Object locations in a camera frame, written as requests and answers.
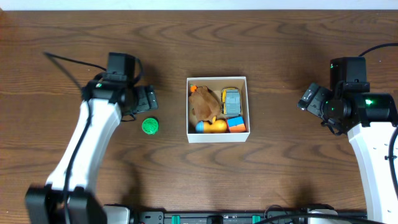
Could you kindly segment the brown plush bear toy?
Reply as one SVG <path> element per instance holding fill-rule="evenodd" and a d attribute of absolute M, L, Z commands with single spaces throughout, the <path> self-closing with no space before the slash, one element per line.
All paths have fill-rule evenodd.
<path fill-rule="evenodd" d="M 207 86 L 198 86 L 188 97 L 192 106 L 192 113 L 198 121 L 212 121 L 221 114 L 221 105 L 218 100 L 209 92 Z"/>

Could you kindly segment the multicolour puzzle cube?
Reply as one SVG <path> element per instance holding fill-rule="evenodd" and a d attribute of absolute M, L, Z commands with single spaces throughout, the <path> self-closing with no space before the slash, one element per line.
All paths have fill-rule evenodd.
<path fill-rule="evenodd" d="M 228 118 L 226 124 L 230 133 L 246 132 L 246 125 L 242 116 Z"/>

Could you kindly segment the yellow grey toy truck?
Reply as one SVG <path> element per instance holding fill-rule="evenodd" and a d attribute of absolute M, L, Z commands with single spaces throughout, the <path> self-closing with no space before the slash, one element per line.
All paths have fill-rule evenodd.
<path fill-rule="evenodd" d="M 241 94 L 238 88 L 224 88 L 221 92 L 222 113 L 227 117 L 241 116 Z"/>

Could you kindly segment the green round disc toy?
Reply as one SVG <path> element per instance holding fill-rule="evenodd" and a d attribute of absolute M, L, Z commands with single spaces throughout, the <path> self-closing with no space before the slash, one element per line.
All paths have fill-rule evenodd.
<path fill-rule="evenodd" d="M 153 135 L 159 130 L 159 122 L 155 118 L 146 118 L 141 127 L 146 134 Z"/>

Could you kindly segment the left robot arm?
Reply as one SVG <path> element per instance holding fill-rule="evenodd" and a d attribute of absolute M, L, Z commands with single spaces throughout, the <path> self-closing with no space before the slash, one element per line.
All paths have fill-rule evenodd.
<path fill-rule="evenodd" d="M 111 52 L 108 66 L 79 86 L 81 106 L 68 147 L 42 187 L 31 186 L 25 205 L 31 223 L 135 223 L 125 205 L 102 205 L 95 197 L 98 171 L 109 140 L 122 122 L 158 108 L 152 86 L 139 86 L 139 58 Z"/>

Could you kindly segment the orange rubber duck toy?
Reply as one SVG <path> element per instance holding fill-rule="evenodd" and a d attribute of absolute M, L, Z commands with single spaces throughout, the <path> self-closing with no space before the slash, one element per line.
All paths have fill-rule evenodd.
<path fill-rule="evenodd" d="M 199 134 L 225 133 L 227 129 L 226 121 L 217 119 L 216 116 L 212 119 L 212 122 L 199 121 L 195 126 L 195 131 Z"/>

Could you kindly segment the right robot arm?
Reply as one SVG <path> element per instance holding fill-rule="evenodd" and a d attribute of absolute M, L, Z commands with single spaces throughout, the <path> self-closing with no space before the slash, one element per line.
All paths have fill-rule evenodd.
<path fill-rule="evenodd" d="M 297 106 L 320 118 L 335 136 L 347 135 L 368 219 L 397 223 L 397 108 L 390 94 L 370 92 L 366 59 L 331 60 L 330 87 L 312 83 Z"/>

